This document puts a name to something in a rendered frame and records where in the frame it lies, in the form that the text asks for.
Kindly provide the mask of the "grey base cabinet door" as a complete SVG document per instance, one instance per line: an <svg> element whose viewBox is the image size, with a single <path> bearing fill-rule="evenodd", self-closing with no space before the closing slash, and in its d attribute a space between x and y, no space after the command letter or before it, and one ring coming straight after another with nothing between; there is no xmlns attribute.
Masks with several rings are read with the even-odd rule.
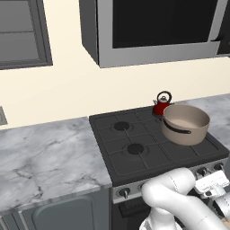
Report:
<svg viewBox="0 0 230 230"><path fill-rule="evenodd" d="M110 230L109 196L99 190L20 211L19 217L26 230Z"/></svg>
<svg viewBox="0 0 230 230"><path fill-rule="evenodd" d="M18 227L15 224L12 214L0 215L0 229L1 230L18 230Z"/></svg>

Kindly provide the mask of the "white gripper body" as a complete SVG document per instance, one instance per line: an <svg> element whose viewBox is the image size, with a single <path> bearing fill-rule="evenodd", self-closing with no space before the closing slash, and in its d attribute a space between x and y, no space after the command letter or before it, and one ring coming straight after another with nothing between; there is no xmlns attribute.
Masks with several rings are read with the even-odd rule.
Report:
<svg viewBox="0 0 230 230"><path fill-rule="evenodd" d="M226 178L223 171L216 171L208 176L196 180L195 191L199 194L211 190L214 186L221 186L222 188L228 186L230 181Z"/></svg>

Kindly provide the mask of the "black oven door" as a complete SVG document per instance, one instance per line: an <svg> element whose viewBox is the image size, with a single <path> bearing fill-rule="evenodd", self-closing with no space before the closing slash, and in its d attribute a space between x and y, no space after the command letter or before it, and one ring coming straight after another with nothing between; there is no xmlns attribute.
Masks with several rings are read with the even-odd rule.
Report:
<svg viewBox="0 0 230 230"><path fill-rule="evenodd" d="M139 230L148 217L150 207L142 198L131 199L111 206L111 230Z"/></svg>

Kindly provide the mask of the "grey wall outlet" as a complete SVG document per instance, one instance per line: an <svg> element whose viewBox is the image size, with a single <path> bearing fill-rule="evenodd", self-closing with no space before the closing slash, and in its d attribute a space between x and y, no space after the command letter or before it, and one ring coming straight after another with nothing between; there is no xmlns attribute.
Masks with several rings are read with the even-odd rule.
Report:
<svg viewBox="0 0 230 230"><path fill-rule="evenodd" d="M4 109L2 106L0 106L0 126L1 125L7 125L6 116L4 115Z"/></svg>

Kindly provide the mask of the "silver microwave oven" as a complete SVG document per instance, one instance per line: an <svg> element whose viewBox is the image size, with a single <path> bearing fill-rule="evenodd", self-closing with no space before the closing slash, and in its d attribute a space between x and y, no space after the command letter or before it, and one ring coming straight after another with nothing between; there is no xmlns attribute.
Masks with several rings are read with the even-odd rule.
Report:
<svg viewBox="0 0 230 230"><path fill-rule="evenodd" d="M191 44L115 49L113 0L79 0L79 11L82 44L99 67L230 57L230 54L217 54L219 48L217 39Z"/></svg>

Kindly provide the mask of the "dark wall cabinet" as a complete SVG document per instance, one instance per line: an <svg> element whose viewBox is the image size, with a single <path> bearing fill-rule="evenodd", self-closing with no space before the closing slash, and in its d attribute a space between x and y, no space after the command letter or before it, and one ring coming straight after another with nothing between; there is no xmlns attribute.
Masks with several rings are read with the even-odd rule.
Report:
<svg viewBox="0 0 230 230"><path fill-rule="evenodd" d="M217 41L219 41L217 54L230 54L230 0L227 0L226 11L217 36Z"/></svg>

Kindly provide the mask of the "black microwave door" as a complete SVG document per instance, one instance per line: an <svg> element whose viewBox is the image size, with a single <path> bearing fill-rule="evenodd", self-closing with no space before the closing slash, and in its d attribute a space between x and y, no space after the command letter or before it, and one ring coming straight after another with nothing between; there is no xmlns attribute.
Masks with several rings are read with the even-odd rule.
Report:
<svg viewBox="0 0 230 230"><path fill-rule="evenodd" d="M113 47L208 40L217 0L113 0Z"/></svg>

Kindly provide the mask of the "dark grey gas stove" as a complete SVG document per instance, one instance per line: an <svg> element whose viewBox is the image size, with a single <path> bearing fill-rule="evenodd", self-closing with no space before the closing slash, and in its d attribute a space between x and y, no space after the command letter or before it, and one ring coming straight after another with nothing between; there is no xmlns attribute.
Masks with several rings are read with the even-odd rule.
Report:
<svg viewBox="0 0 230 230"><path fill-rule="evenodd" d="M162 133L162 118L151 106L93 115L89 121L111 177L111 205L141 198L140 183L172 169L186 167L198 179L201 167L214 173L214 165L225 165L229 156L211 135L195 146L174 144ZM123 188L130 188L127 199L118 194Z"/></svg>

